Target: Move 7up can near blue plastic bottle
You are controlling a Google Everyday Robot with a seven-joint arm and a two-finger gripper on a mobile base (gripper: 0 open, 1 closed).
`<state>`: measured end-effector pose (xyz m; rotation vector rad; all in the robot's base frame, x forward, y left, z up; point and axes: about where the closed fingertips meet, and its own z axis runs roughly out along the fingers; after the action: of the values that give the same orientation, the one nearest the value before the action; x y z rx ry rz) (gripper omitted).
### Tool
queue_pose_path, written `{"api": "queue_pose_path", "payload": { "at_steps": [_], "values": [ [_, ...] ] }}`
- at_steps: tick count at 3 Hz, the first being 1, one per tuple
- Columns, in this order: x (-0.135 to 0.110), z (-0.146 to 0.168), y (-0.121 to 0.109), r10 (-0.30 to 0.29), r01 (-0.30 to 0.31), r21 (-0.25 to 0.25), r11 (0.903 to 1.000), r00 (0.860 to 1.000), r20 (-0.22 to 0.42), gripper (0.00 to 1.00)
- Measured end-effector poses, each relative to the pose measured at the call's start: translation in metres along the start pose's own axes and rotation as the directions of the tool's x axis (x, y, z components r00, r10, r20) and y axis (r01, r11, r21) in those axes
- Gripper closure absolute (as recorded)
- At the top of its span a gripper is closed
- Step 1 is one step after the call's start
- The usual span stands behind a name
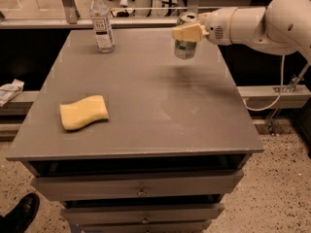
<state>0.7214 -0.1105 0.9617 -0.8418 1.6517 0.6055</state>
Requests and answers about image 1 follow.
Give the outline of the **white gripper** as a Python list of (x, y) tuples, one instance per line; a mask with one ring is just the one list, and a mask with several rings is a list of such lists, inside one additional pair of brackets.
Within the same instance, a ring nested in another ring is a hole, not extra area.
[(234, 14), (234, 8), (221, 8), (213, 12), (197, 15), (197, 23), (184, 23), (172, 28), (172, 36), (175, 40), (186, 42), (200, 42), (205, 37), (209, 42), (219, 46), (229, 46), (230, 22)]

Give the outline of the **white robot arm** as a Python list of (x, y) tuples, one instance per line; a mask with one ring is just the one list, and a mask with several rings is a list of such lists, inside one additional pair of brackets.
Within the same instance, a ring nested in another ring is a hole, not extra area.
[(299, 52), (311, 63), (311, 0), (272, 0), (266, 7), (227, 7), (172, 29), (179, 41), (207, 39), (219, 46), (245, 45), (259, 52)]

